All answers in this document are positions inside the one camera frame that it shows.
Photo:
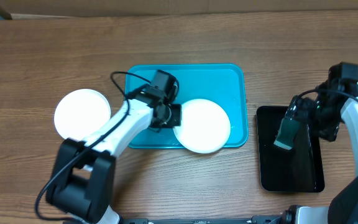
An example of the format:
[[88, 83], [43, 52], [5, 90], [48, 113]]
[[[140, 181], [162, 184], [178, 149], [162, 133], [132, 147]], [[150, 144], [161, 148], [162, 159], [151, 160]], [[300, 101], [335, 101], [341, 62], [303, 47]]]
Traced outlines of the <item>white plate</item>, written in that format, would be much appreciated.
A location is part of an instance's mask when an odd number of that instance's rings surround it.
[[54, 113], [54, 125], [63, 138], [82, 140], [100, 129], [111, 117], [108, 100], [91, 89], [75, 90], [61, 99]]
[[217, 103], [194, 99], [182, 104], [181, 124], [174, 127], [173, 132], [186, 149], [210, 154], [227, 143], [231, 124], [228, 115]]

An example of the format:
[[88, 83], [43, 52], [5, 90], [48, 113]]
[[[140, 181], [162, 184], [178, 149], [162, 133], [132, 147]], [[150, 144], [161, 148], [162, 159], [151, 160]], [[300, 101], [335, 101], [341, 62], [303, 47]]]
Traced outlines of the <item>green scouring sponge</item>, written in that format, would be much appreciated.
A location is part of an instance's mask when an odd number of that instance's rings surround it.
[[295, 119], [283, 118], [273, 144], [282, 149], [291, 150], [299, 128], [300, 123]]

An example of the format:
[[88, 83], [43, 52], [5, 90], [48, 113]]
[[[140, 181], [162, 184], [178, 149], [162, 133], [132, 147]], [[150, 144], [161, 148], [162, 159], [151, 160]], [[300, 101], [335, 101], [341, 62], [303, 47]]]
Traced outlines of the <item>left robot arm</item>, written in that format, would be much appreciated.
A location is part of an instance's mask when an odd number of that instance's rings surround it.
[[65, 222], [120, 223], [110, 206], [117, 158], [143, 130], [173, 128], [180, 120], [180, 104], [126, 100], [101, 129], [81, 141], [62, 142], [40, 195], [68, 214]]

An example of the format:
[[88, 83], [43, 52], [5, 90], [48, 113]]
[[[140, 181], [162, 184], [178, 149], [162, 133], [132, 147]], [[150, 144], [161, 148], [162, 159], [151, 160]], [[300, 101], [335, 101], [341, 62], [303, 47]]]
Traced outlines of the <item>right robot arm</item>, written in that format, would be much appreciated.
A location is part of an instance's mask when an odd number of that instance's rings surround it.
[[297, 206], [292, 223], [358, 223], [358, 87], [354, 90], [317, 88], [315, 100], [306, 93], [293, 97], [274, 144], [290, 150], [300, 126], [308, 125], [327, 141], [334, 141], [339, 123], [347, 127], [355, 160], [355, 179], [327, 207]]

